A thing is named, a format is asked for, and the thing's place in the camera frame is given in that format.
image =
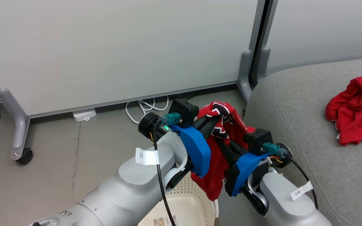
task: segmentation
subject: floor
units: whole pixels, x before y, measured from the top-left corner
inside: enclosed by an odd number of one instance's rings
[[[202,91],[190,103],[203,107],[214,100],[228,102],[240,113],[245,108],[235,86]],[[66,209],[135,155],[136,147],[151,146],[124,106],[99,108],[88,122],[76,122],[70,113],[31,120],[26,147],[34,158],[20,166],[9,159],[14,121],[0,105],[0,225],[26,226]],[[164,107],[165,99],[157,106]],[[142,117],[137,104],[129,111],[136,120]],[[230,198],[223,191],[219,205],[220,225],[260,221],[242,195]]]

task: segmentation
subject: white label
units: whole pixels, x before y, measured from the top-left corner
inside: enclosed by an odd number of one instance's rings
[[[157,150],[146,151],[140,148],[136,148],[135,161],[136,163],[142,165],[158,165],[158,152]]]
[[[173,215],[175,226],[178,226],[177,216]],[[169,217],[153,219],[153,226],[172,226]]]
[[[296,199],[301,197],[304,193],[306,193],[307,191],[310,191],[312,189],[313,189],[312,184],[310,181],[308,181],[305,185],[299,187],[297,190],[292,192],[290,195],[291,195],[293,201],[295,201]]]

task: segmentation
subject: laundry basket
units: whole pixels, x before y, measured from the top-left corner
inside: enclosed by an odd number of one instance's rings
[[[191,179],[191,173],[188,173],[166,197],[177,226],[217,226],[218,202],[212,202],[207,198],[205,192]],[[138,224],[161,225],[171,226],[163,201]]]

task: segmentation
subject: gray fabric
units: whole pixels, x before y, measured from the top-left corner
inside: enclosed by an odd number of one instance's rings
[[[254,89],[244,117],[248,126],[270,130],[274,142],[292,150],[315,187],[319,210],[334,226],[362,226],[362,142],[339,145],[325,107],[358,76],[362,60],[275,73]],[[306,182],[293,164],[282,172],[296,186]]]

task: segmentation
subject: whiteboard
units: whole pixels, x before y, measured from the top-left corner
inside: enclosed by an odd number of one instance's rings
[[[0,0],[0,87],[35,115],[236,81],[257,0]]]
[[[279,0],[270,28],[266,74],[362,58],[362,1]]]

